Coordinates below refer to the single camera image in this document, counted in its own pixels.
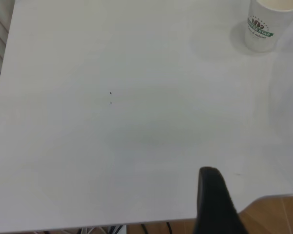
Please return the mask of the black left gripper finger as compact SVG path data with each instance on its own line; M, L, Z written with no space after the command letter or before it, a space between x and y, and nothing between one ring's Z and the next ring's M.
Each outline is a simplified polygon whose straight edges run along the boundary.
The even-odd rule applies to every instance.
M213 167L199 170L197 234L247 234L232 202L225 180Z

